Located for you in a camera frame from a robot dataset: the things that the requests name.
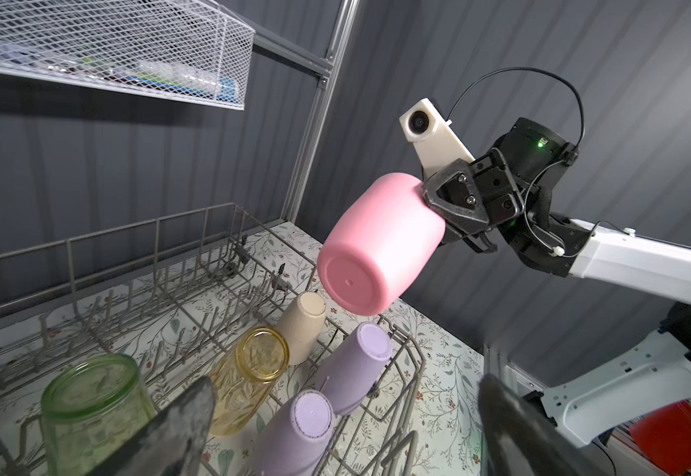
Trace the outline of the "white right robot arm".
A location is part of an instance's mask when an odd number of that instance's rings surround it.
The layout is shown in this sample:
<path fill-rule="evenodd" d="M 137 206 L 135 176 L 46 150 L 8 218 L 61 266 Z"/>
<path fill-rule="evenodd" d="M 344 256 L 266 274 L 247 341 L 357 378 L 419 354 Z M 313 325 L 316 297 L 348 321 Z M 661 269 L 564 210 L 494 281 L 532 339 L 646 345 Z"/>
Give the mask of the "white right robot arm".
<path fill-rule="evenodd" d="M 619 357 L 546 389 L 541 405 L 558 432 L 585 446 L 607 430 L 691 399 L 691 248 L 551 210 L 553 187 L 579 155 L 575 144 L 526 118 L 474 157 L 433 111 L 403 122 L 423 170 L 424 202 L 447 239 L 478 253 L 497 230 L 527 267 L 671 299 L 668 317 Z"/>

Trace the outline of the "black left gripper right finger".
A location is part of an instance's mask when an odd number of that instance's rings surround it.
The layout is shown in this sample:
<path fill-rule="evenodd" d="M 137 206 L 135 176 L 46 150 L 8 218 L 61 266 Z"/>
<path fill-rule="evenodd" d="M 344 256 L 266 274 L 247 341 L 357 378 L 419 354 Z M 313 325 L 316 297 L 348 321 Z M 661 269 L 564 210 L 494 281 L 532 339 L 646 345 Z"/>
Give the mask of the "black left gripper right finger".
<path fill-rule="evenodd" d="M 478 385 L 478 412 L 484 436 L 484 475 L 603 474 L 547 418 L 492 374 L 484 375 Z"/>

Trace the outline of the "pink cup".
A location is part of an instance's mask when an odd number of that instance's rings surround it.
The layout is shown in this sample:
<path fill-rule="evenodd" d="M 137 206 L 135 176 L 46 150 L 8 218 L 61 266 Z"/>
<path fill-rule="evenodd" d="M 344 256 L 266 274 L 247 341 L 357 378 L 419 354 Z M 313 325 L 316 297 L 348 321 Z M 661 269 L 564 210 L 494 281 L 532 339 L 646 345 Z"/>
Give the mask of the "pink cup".
<path fill-rule="evenodd" d="M 355 315 L 383 313 L 417 279 L 446 223 L 422 198 L 422 182 L 403 173 L 376 180 L 343 214 L 320 250 L 329 296 Z"/>

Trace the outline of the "lilac cup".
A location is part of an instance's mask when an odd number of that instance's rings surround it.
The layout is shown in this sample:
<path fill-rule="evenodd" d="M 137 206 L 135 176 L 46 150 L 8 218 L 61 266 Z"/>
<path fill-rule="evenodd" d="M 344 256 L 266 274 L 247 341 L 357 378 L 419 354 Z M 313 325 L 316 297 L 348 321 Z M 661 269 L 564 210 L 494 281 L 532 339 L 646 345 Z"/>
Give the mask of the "lilac cup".
<path fill-rule="evenodd" d="M 322 393 L 306 390 L 283 405 L 256 442 L 250 467 L 255 475 L 312 475 L 335 427 Z"/>
<path fill-rule="evenodd" d="M 386 332 L 372 322 L 363 322 L 319 366 L 314 388 L 329 400 L 336 415 L 350 415 L 392 356 L 393 346 Z"/>

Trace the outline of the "green transparent cup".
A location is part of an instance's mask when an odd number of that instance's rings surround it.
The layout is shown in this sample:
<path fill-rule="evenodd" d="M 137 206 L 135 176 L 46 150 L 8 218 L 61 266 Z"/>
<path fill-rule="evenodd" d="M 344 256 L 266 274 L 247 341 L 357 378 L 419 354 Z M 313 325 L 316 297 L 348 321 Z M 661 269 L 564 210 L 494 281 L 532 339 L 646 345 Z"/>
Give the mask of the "green transparent cup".
<path fill-rule="evenodd" d="M 85 475 L 156 415 L 135 360 L 104 354 L 65 370 L 40 399 L 50 475 Z"/>

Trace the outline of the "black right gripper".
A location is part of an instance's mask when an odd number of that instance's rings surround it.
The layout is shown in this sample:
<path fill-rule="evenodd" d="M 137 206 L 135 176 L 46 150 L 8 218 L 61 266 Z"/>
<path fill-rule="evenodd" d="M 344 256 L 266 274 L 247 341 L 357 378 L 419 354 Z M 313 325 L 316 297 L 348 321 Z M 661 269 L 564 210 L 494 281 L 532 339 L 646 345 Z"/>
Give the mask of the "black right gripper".
<path fill-rule="evenodd" d="M 446 223 L 447 235 L 470 235 L 464 242 L 476 253 L 494 253 L 488 232 L 502 235 L 524 212 L 520 187 L 504 154 L 491 148 L 472 166 L 456 159 L 424 180 L 422 196 Z"/>

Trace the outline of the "yellow transparent cup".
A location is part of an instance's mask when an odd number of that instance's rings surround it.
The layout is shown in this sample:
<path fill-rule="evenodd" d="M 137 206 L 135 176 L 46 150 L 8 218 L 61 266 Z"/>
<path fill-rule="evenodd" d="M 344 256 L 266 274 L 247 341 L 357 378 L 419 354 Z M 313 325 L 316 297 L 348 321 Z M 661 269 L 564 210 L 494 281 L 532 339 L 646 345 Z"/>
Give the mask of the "yellow transparent cup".
<path fill-rule="evenodd" d="M 216 406 L 209 429 L 212 436 L 231 436 L 248 423 L 289 366 L 283 335 L 269 326 L 244 333 L 211 369 Z"/>

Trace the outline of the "beige cup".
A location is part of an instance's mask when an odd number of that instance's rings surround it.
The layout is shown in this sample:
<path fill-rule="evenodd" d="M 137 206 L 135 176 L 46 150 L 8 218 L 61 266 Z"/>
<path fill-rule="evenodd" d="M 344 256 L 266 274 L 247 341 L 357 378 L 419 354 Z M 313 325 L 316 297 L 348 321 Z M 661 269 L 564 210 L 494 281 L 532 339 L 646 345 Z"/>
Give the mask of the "beige cup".
<path fill-rule="evenodd" d="M 326 321 L 327 305 L 317 293 L 305 292 L 296 297 L 280 317 L 275 329 L 284 337 L 289 349 L 289 365 L 302 364 L 310 356 Z"/>

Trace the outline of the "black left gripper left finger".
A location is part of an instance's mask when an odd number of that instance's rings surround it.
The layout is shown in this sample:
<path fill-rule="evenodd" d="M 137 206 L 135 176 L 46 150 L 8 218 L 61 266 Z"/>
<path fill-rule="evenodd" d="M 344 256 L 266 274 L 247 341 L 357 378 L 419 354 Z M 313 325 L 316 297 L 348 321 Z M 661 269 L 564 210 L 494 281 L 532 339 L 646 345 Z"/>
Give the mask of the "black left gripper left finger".
<path fill-rule="evenodd" d="M 196 380 L 165 410 L 95 466 L 91 475 L 195 475 L 216 402 L 209 377 Z"/>

